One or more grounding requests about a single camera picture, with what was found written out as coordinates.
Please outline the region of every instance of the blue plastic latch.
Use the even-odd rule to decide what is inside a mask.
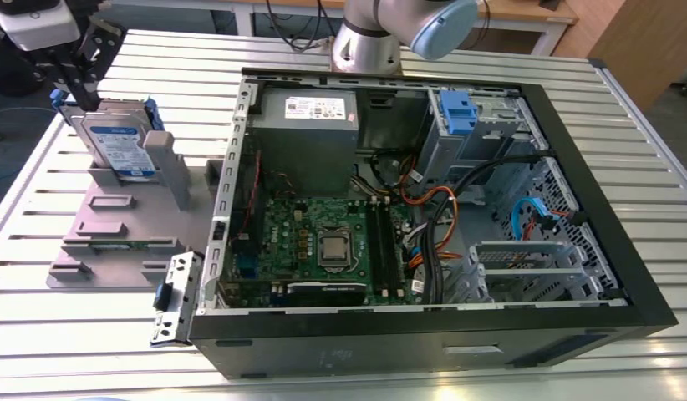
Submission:
[[[451,135],[470,135],[478,124],[478,106],[467,92],[441,90],[441,109]]]
[[[50,95],[50,98],[51,98],[51,107],[56,110],[56,111],[60,111],[58,108],[62,107],[66,103],[66,97],[68,96],[68,92],[66,92],[64,90],[62,89],[54,89],[51,91],[51,95]]]
[[[154,124],[154,129],[158,131],[166,130],[166,126],[163,125],[163,120],[160,119],[160,112],[158,110],[158,104],[155,103],[154,98],[147,99],[146,108],[150,110],[151,115],[152,115],[151,124]]]

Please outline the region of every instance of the white sticker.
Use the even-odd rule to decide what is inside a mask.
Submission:
[[[411,283],[411,291],[417,292],[418,294],[422,294],[425,286],[426,284],[421,280],[414,280]]]
[[[335,98],[289,98],[287,119],[346,119],[346,103]]]
[[[139,146],[140,135],[136,128],[91,127],[91,132],[114,170],[131,177],[155,175],[151,158]]]
[[[409,176],[415,180],[415,182],[421,182],[423,180],[423,175],[415,171],[415,169],[411,170],[409,173]]]

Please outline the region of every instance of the blue hard drive label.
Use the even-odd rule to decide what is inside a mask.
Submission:
[[[155,175],[155,166],[140,147],[140,135],[134,127],[91,127],[94,140],[111,167],[124,176],[139,178]]]
[[[130,127],[91,127],[91,132],[94,134],[123,134],[123,135],[136,135],[139,133],[138,129]]]

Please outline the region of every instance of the aluminum slotted table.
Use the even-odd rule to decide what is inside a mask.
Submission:
[[[175,151],[204,165],[226,152],[242,67],[326,70],[329,61],[270,38],[131,31],[99,91],[151,94]],[[497,53],[429,62],[405,51],[403,67],[545,86],[681,324],[551,368],[228,382],[194,348],[148,347],[151,292],[46,286],[92,181],[91,156],[58,117],[0,206],[0,397],[687,399],[687,172],[614,78],[585,60]]]

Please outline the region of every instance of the black cable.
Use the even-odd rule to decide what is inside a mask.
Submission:
[[[330,25],[331,36],[337,36],[337,31],[334,30],[334,25],[331,25],[330,14],[326,12],[326,8],[323,7],[322,0],[317,0],[317,4],[319,4],[319,9],[323,11],[323,17],[326,18],[326,23]]]
[[[290,14],[290,16],[289,16],[289,17],[283,18],[283,17],[281,17],[281,16],[279,16],[279,14],[275,14],[275,18],[277,18],[278,20],[281,20],[281,21],[289,21],[289,20],[291,20],[291,18],[293,18],[294,16],[295,16],[294,14]]]
[[[419,241],[419,247],[421,247],[421,256],[423,257],[423,261],[430,261],[430,253],[429,248],[426,246],[426,230],[423,230],[423,233],[421,235],[421,241]],[[433,303],[434,297],[435,297],[435,280],[433,278],[433,264],[431,263],[423,263],[423,269],[426,272],[426,279],[423,281],[423,304],[430,305]]]
[[[299,29],[299,31],[297,31],[297,33],[291,35],[293,40],[298,40],[301,38],[303,31],[306,31],[310,27],[311,21],[314,21],[314,17],[310,17],[310,19],[307,19],[307,23],[303,25],[302,29]]]
[[[483,0],[483,2],[486,4],[486,21],[483,22],[482,28],[478,31],[478,38],[475,39],[475,42],[469,47],[463,48],[463,50],[473,50],[477,48],[482,41],[486,39],[487,32],[490,31],[490,4],[487,3],[487,0]]]
[[[463,191],[466,190],[467,186],[471,185],[475,180],[491,169],[498,167],[499,165],[505,165],[509,163],[537,163],[542,160],[543,157],[550,156],[550,152],[541,152],[531,155],[513,155],[506,156],[499,159],[489,160],[485,163],[481,163],[477,165],[463,176],[463,178],[458,181],[458,184],[453,188],[453,193],[455,196],[459,196]],[[433,298],[433,303],[442,303],[443,302],[443,292],[442,292],[442,286],[443,286],[443,271],[441,266],[441,259],[438,256],[438,251],[435,250],[435,226],[438,225],[438,221],[441,220],[441,217],[443,216],[443,213],[446,212],[447,206],[451,204],[451,202],[441,202],[438,205],[435,212],[433,214],[433,219],[429,220],[429,225],[426,227],[426,235],[422,237],[423,246],[422,249],[429,249],[429,257],[426,259],[426,255],[423,255],[423,263],[426,265],[426,271],[430,269],[433,271],[433,276],[435,277],[437,286],[441,288],[438,297]]]
[[[267,0],[267,12],[269,12],[269,19],[273,22],[273,28],[275,29],[275,32],[277,32],[277,35],[279,35],[279,38],[286,42],[286,44],[289,44],[289,46],[297,53],[303,53],[307,50],[318,47],[318,45],[313,45],[313,43],[317,38],[317,35],[319,34],[319,26],[322,25],[322,10],[323,10],[323,8],[319,7],[318,14],[317,14],[317,27],[315,27],[314,33],[311,34],[310,41],[307,42],[307,44],[303,47],[301,47],[301,46],[297,46],[297,44],[294,43],[294,40],[289,40],[285,37],[282,30],[279,29],[279,24],[277,23],[277,20],[275,20],[275,13],[273,13],[271,1]]]

